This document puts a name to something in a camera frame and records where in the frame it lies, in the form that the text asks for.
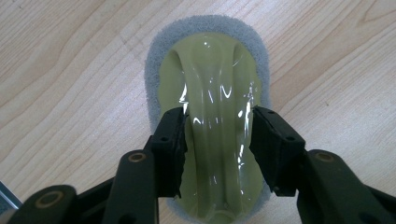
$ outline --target sponge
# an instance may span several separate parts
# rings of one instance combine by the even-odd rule
[[[220,33],[230,37],[211,34],[211,33],[216,33],[216,34]],[[240,46],[240,43],[242,43],[242,45],[244,46],[243,49],[244,48],[247,49],[248,53],[245,54],[242,53],[240,58],[238,57],[238,62],[241,61],[239,63],[241,65],[235,66],[235,64],[237,64],[235,63],[233,65],[233,68],[229,70],[229,72],[227,72],[226,75],[228,76],[230,74],[230,76],[233,76],[232,79],[242,78],[239,79],[239,82],[245,82],[247,84],[245,84],[245,87],[238,87],[241,86],[242,84],[234,83],[232,85],[235,86],[228,87],[228,88],[233,88],[233,92],[231,91],[231,89],[229,89],[229,92],[227,94],[225,92],[225,89],[227,89],[227,87],[225,87],[226,85],[223,85],[222,81],[216,80],[217,78],[216,74],[220,73],[221,76],[224,76],[221,74],[222,71],[227,70],[224,69],[224,61],[227,61],[230,58],[232,58],[233,55],[231,54],[235,54],[235,52],[242,52],[241,48],[237,48],[236,50],[233,49],[230,50],[229,47]],[[214,56],[212,53],[209,53],[209,55],[207,55],[208,57],[206,58],[206,60],[201,61],[201,59],[204,58],[203,55],[205,56],[205,54],[207,53],[206,52],[207,50],[205,48],[201,49],[201,53],[203,54],[200,55],[200,53],[198,52],[200,50],[200,46],[199,46],[200,44],[201,45],[205,44],[207,45],[208,48],[210,48],[209,45],[212,44],[213,45],[212,47],[214,47],[216,50],[213,51],[214,49],[212,48],[211,49],[212,52],[218,55],[219,51],[222,51],[223,53],[222,54],[219,53],[219,55],[222,55],[223,59],[219,59],[218,56]],[[178,60],[177,63],[170,63],[170,65],[169,64],[163,65],[164,59],[166,59],[166,61],[169,62],[169,57],[171,57],[171,61],[174,59]],[[254,71],[253,71],[254,75],[251,73],[252,70],[251,66],[247,65],[250,63],[245,63],[245,65],[243,64],[244,60],[246,62],[246,58],[251,58],[251,57],[254,59],[256,64],[256,67],[253,66],[253,70],[256,70],[255,72],[257,73],[257,77],[259,78],[261,85],[254,84],[254,81],[250,82],[248,79],[249,76],[256,76],[256,73],[254,73]],[[249,205],[247,209],[247,204],[240,203],[239,201],[239,200],[242,201],[245,200],[246,202],[247,200],[250,200],[249,197],[250,192],[244,193],[243,191],[246,191],[246,189],[256,189],[256,187],[253,188],[247,187],[247,184],[254,184],[254,186],[262,185],[260,181],[257,182],[258,178],[256,178],[256,176],[262,178],[261,174],[259,174],[260,169],[258,168],[249,150],[245,150],[244,152],[244,147],[245,148],[248,147],[249,144],[249,137],[247,135],[247,130],[251,130],[249,128],[249,125],[251,125],[251,113],[249,113],[250,107],[254,106],[252,104],[258,104],[258,103],[260,103],[260,105],[264,107],[271,106],[269,100],[268,55],[265,46],[262,43],[260,36],[251,27],[249,27],[248,25],[244,24],[239,20],[225,16],[194,16],[184,20],[176,21],[165,27],[154,38],[151,44],[151,48],[148,52],[148,59],[146,61],[145,80],[146,80],[146,90],[148,95],[148,111],[149,111],[150,125],[152,130],[155,129],[155,127],[158,124],[158,120],[160,118],[160,114],[161,114],[160,103],[163,106],[164,102],[166,102],[164,98],[166,99],[166,97],[168,97],[167,93],[173,91],[173,88],[169,87],[170,86],[169,83],[172,83],[172,80],[179,77],[179,75],[175,76],[175,71],[178,71],[177,70],[178,68],[176,69],[173,68],[173,70],[167,69],[168,71],[172,71],[171,72],[172,75],[161,74],[161,79],[159,73],[163,73],[163,66],[172,67],[174,66],[174,64],[176,64],[177,67],[178,66],[180,67],[179,71],[181,76],[184,76],[185,72],[189,73],[189,75],[186,75],[186,78],[188,76],[190,77],[193,76],[194,78],[195,76],[198,76],[198,79],[195,79],[198,82],[204,81],[204,79],[208,81],[209,79],[207,79],[206,74],[213,73],[214,71],[214,74],[209,75],[209,77],[215,77],[214,82],[218,83],[219,88],[217,89],[216,85],[212,83],[213,78],[210,79],[210,84],[209,82],[207,82],[203,86],[202,85],[196,86],[194,84],[195,82],[190,81],[189,83],[189,81],[187,81],[186,79],[186,85],[187,86],[190,85],[187,88],[189,90],[189,94],[191,95],[190,103],[193,102],[194,103],[193,105],[189,105],[190,115],[192,116],[191,122],[186,123],[186,141],[188,142],[189,151],[188,153],[186,153],[185,174],[183,174],[182,177],[185,182],[182,181],[181,190],[182,190],[182,197],[184,190],[185,192],[188,192],[188,194],[190,194],[187,196],[190,198],[186,199],[185,197],[184,201],[183,200],[179,200],[178,202],[170,201],[169,203],[171,207],[174,208],[177,214],[192,222],[197,222],[198,220],[209,223],[219,223],[219,221],[221,221],[222,223],[230,223],[235,221],[242,222],[248,219],[249,216],[257,212],[261,208],[263,202],[267,200],[269,196],[268,187],[265,184],[263,184],[260,197],[257,198],[258,194],[256,194],[256,193],[260,193],[260,189],[259,191],[256,190],[256,193],[253,192],[251,193],[251,195],[255,195],[251,199],[254,202],[253,208],[251,208],[251,206]],[[201,72],[195,74],[196,69],[200,70]],[[180,82],[179,80],[176,83],[178,83],[177,85],[180,85],[180,87],[178,87],[179,89],[183,88],[181,86],[183,84],[180,84],[182,83],[182,81]],[[214,89],[210,89],[210,88],[207,89],[208,86],[213,86],[213,85],[215,85]],[[254,101],[253,101],[252,96],[251,98],[249,98],[247,94],[242,94],[241,91],[239,91],[236,87],[242,88],[243,90],[247,90],[247,91],[249,91],[250,89],[250,92],[252,92],[251,90],[252,88],[257,89],[257,87],[259,87],[260,90],[255,92],[261,93],[260,101],[259,102],[257,101],[256,96],[254,97]],[[158,97],[159,94],[158,89],[161,90],[160,91],[160,93],[162,94],[160,97],[161,99],[159,99]],[[223,98],[224,96],[226,96],[226,98],[229,98],[230,94],[232,95],[229,99],[227,99],[229,103],[223,103],[225,99],[221,100],[222,93],[221,92],[216,93],[217,90],[222,90],[224,92]],[[200,96],[198,96],[197,98],[193,96],[194,94],[198,94],[199,92],[202,94],[203,97],[204,94],[208,92],[209,94],[208,96],[210,96],[211,104],[210,101],[208,101],[208,103],[202,101],[202,104],[200,104],[201,103]],[[213,97],[214,98],[213,100],[211,92],[212,94],[215,93],[219,97],[219,99]],[[248,100],[247,103],[248,108],[245,106],[246,110],[242,109],[240,110],[239,113],[238,113],[239,109],[234,112],[227,112],[230,110],[224,110],[225,107],[234,105],[234,102],[240,101],[242,98],[250,99]],[[195,117],[195,115],[197,114],[200,114],[200,118]],[[220,117],[222,116],[221,122],[218,122],[218,116]],[[235,118],[242,120],[243,125],[238,126],[236,124],[237,121],[235,121]],[[235,140],[236,144],[233,143],[233,140],[230,142],[230,139],[228,139],[230,138],[230,136],[231,138],[235,137],[239,139],[239,140]],[[205,180],[208,179],[205,178],[206,176],[209,178],[213,176],[215,178],[214,182],[211,183],[212,180],[209,180],[207,181],[207,183],[203,183],[203,180],[205,182]],[[194,196],[192,196],[191,193],[194,192],[198,192],[198,193],[201,192],[201,195],[199,195],[198,199],[195,199]]]

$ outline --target sponge pad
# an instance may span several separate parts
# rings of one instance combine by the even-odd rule
[[[163,58],[178,40],[201,32],[217,32],[229,35],[239,40],[247,48],[256,61],[257,75],[262,81],[261,104],[263,107],[271,107],[268,54],[260,36],[250,26],[237,19],[219,15],[193,16],[175,21],[166,26],[154,37],[148,51],[145,81],[148,97],[148,115],[152,131],[156,129],[161,113],[157,94],[160,84],[158,73]]]

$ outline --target metal bolt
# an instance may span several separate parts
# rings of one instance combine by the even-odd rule
[[[44,195],[35,201],[36,208],[48,208],[55,205],[64,197],[64,193],[60,190],[53,190]]]
[[[136,152],[128,157],[131,162],[140,162],[146,159],[146,154],[141,152]]]
[[[326,161],[326,162],[334,161],[334,157],[329,153],[325,153],[325,152],[318,152],[317,154],[315,154],[315,158],[317,158],[320,161]]]

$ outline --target light wood surface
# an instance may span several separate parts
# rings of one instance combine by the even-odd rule
[[[220,14],[251,25],[270,55],[274,110],[307,149],[340,155],[396,195],[396,2],[0,1],[0,180],[22,200],[82,192],[149,135],[144,64],[168,23]],[[161,222],[182,223],[160,200]],[[298,223],[271,197],[249,223]]]

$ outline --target green gel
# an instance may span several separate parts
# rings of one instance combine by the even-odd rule
[[[162,114],[188,113],[188,152],[177,203],[205,223],[231,223],[251,212],[262,191],[262,173],[248,146],[251,107],[261,82],[248,50],[218,33],[178,41],[160,68]]]

